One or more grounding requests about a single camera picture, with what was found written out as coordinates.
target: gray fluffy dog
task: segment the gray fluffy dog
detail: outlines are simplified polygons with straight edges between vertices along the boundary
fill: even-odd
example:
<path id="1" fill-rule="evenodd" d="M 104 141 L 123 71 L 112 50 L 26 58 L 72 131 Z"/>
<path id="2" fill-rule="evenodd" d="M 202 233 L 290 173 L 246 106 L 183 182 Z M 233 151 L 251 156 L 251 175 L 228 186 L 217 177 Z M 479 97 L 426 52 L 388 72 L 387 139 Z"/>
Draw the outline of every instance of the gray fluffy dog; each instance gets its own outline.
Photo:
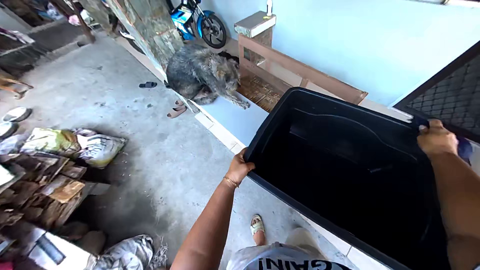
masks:
<path id="1" fill-rule="evenodd" d="M 168 86 L 199 105 L 212 103 L 218 96 L 240 106 L 250 107 L 233 95 L 239 86 L 238 63 L 210 49 L 191 44 L 183 46 L 168 61 Z"/>

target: bottle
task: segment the bottle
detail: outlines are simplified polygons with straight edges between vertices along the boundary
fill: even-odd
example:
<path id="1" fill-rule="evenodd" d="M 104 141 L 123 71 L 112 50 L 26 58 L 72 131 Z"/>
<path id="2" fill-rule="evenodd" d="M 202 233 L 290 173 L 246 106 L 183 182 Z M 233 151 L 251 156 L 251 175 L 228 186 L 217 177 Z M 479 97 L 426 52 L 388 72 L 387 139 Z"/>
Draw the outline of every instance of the bottle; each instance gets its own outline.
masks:
<path id="1" fill-rule="evenodd" d="M 267 0 L 267 16 L 272 16 L 272 0 Z"/>

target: concrete floor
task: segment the concrete floor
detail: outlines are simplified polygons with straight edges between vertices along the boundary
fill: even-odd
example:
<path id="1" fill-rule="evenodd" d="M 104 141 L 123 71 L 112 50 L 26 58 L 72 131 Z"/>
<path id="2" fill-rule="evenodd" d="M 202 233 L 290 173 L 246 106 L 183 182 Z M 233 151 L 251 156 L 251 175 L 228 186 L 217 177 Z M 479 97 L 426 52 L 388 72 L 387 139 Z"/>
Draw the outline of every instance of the concrete floor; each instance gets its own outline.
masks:
<path id="1" fill-rule="evenodd" d="M 103 171 L 111 189 L 88 198 L 81 210 L 107 233 L 107 246 L 141 233 L 163 236 L 171 263 L 233 154 L 190 112 L 167 118 L 176 95 L 108 37 L 35 68 L 23 80 L 35 88 L 21 100 L 0 91 L 0 115 L 15 106 L 33 108 L 19 132 L 86 127 L 130 140 Z M 145 81 L 158 86 L 139 88 Z M 295 210 L 248 178 L 236 191 L 221 269 L 233 252 L 254 244 L 249 225 L 255 213 L 263 217 L 269 243 L 301 226 L 330 260 L 356 269 Z"/>

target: metal bowl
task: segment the metal bowl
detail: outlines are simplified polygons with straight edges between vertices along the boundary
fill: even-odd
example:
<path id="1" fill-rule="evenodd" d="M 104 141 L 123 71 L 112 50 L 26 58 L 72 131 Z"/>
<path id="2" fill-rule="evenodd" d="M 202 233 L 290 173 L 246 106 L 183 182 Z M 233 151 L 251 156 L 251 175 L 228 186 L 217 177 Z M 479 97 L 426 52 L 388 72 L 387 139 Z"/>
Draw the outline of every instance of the metal bowl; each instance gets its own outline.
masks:
<path id="1" fill-rule="evenodd" d="M 0 123 L 0 139 L 5 139 L 13 135 L 18 129 L 17 123 L 3 122 Z"/>
<path id="2" fill-rule="evenodd" d="M 17 107 L 15 109 L 9 110 L 2 118 L 4 122 L 20 122 L 25 120 L 32 113 L 32 109 L 25 107 Z"/>

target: bracelet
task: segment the bracelet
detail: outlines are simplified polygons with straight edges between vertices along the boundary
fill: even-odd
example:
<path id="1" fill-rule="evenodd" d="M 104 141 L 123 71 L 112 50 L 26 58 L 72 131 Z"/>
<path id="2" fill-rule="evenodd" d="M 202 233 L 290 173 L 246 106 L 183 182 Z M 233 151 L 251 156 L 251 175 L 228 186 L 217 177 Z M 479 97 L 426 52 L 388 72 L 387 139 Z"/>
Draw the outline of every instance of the bracelet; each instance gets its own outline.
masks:
<path id="1" fill-rule="evenodd" d="M 228 182 L 230 182 L 235 188 L 238 188 L 239 185 L 237 183 L 235 183 L 233 180 L 231 180 L 230 178 L 224 176 L 223 177 L 225 180 L 227 180 Z"/>

